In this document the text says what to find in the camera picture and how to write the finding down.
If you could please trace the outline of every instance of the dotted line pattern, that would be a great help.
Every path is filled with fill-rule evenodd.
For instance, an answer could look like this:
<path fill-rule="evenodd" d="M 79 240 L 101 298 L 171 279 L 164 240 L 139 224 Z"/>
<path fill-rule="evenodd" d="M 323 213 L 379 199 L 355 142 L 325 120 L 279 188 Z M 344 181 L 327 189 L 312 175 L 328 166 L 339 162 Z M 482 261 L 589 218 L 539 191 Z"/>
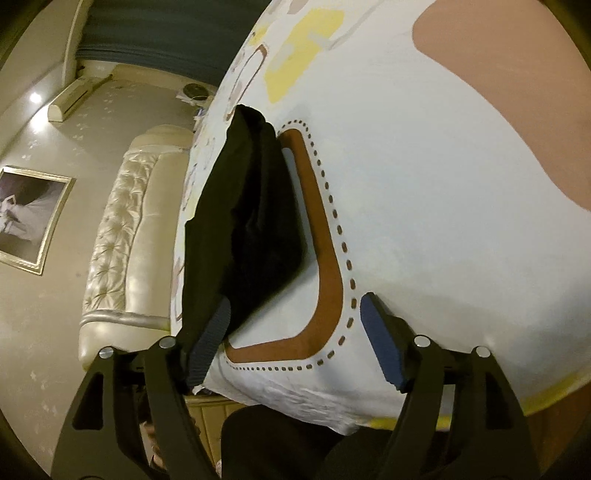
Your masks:
<path fill-rule="evenodd" d="M 286 124 L 284 124 L 281 129 L 277 132 L 277 135 L 279 136 L 283 131 L 285 131 L 285 129 L 287 128 L 292 128 L 292 127 L 299 127 L 301 129 L 305 129 L 304 132 L 302 133 L 302 137 L 304 138 L 304 141 L 306 143 L 308 143 L 311 147 L 311 149 L 313 149 L 313 155 L 314 155 L 314 159 L 316 160 L 316 166 L 314 166 L 314 164 L 312 164 L 312 168 L 315 168 L 316 171 L 320 170 L 320 176 L 324 179 L 324 195 L 328 195 L 328 201 L 331 205 L 334 205 L 334 198 L 332 196 L 332 194 L 330 193 L 330 184 L 328 183 L 328 181 L 326 180 L 326 172 L 324 171 L 324 169 L 322 168 L 322 161 L 319 159 L 319 155 L 318 155 L 318 151 L 314 150 L 314 141 L 312 140 L 312 134 L 310 133 L 310 127 L 303 122 L 302 120 L 290 120 L 289 122 L 287 122 Z M 332 216 L 334 219 L 338 219 L 339 218 L 339 214 L 336 210 L 336 208 L 332 209 Z M 336 232 L 338 234 L 338 236 L 342 236 L 343 235 L 343 228 L 341 227 L 341 225 L 337 225 L 336 226 Z M 347 247 L 347 243 L 346 242 L 341 242 L 340 244 L 341 249 L 343 250 L 343 253 L 348 253 L 349 252 L 349 248 Z M 347 270 L 349 272 L 353 271 L 353 264 L 351 263 L 351 260 L 347 259 L 347 261 L 345 262 L 345 265 L 347 267 Z M 352 298 L 351 298 L 351 315 L 347 321 L 347 328 L 350 329 L 353 326 L 354 323 L 354 318 L 353 318 L 353 314 L 355 312 L 355 310 L 357 309 L 357 298 L 355 297 L 355 289 L 357 288 L 357 285 L 355 283 L 355 279 L 354 278 L 350 278 L 349 279 L 349 289 L 351 290 L 351 294 L 352 294 Z M 339 346 L 343 346 L 343 344 L 345 343 L 345 336 L 341 336 L 339 338 L 338 341 L 338 345 Z M 322 365 L 324 365 L 324 360 L 331 360 L 333 357 L 335 356 L 335 351 L 331 350 L 330 352 L 327 353 L 325 358 L 319 358 L 318 360 L 315 361 L 316 366 L 321 367 Z M 232 365 L 229 361 L 228 358 L 226 357 L 226 363 L 234 370 L 241 370 L 241 371 L 268 371 L 268 372 L 272 372 L 272 371 L 289 371 L 289 372 L 293 372 L 293 371 L 303 371 L 304 369 L 306 370 L 312 370 L 314 368 L 313 364 L 306 364 L 306 365 L 297 365 L 294 367 L 275 367 L 275 366 L 271 366 L 271 367 L 237 367 L 235 365 Z"/>

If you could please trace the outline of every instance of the framed picture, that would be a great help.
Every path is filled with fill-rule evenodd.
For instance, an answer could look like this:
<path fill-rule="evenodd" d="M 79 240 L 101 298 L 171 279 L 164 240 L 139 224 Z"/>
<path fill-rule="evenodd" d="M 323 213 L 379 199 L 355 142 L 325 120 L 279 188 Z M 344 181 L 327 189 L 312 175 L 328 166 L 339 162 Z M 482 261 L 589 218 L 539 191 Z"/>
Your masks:
<path fill-rule="evenodd" d="M 0 171 L 0 262 L 41 275 L 74 179 L 18 167 Z"/>

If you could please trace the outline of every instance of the metal bolt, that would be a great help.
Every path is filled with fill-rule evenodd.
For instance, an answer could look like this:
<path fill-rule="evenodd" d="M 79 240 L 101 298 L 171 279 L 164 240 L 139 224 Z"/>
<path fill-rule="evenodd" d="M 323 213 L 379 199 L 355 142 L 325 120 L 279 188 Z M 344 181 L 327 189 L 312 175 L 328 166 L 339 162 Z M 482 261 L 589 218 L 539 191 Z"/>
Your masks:
<path fill-rule="evenodd" d="M 115 353 L 115 350 L 113 350 L 113 347 L 106 346 L 106 347 L 100 349 L 100 351 L 99 351 L 99 357 L 101 357 L 101 358 L 111 358 L 114 353 Z"/>
<path fill-rule="evenodd" d="M 428 337 L 425 337 L 424 335 L 417 335 L 414 338 L 414 344 L 416 346 L 421 347 L 421 348 L 426 348 L 429 345 L 431 345 L 431 340 L 429 340 L 429 338 Z"/>
<path fill-rule="evenodd" d="M 177 339 L 175 337 L 164 337 L 164 338 L 160 339 L 160 341 L 158 342 L 158 345 L 160 345 L 160 348 L 164 348 L 164 349 L 172 348 L 176 344 L 177 344 Z"/>
<path fill-rule="evenodd" d="M 488 348 L 486 348 L 485 346 L 477 346 L 476 347 L 476 354 L 480 358 L 488 358 L 491 355 L 491 351 Z"/>

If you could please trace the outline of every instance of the blue curtain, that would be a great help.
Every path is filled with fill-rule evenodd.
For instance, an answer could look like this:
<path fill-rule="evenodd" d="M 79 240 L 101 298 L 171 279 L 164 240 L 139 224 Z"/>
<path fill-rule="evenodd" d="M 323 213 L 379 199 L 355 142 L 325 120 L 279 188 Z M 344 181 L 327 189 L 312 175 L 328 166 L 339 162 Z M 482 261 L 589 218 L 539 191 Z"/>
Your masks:
<path fill-rule="evenodd" d="M 270 0 L 95 0 L 79 59 L 129 63 L 219 85 Z"/>

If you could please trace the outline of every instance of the air conditioner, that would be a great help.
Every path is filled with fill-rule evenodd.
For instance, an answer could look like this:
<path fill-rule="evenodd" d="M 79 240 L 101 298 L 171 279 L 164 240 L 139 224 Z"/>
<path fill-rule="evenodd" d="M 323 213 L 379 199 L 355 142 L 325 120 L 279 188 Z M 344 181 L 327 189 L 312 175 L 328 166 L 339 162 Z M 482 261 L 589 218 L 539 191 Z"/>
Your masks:
<path fill-rule="evenodd" d="M 50 122 L 63 122 L 96 87 L 97 84 L 89 77 L 74 80 L 50 103 L 47 119 Z"/>

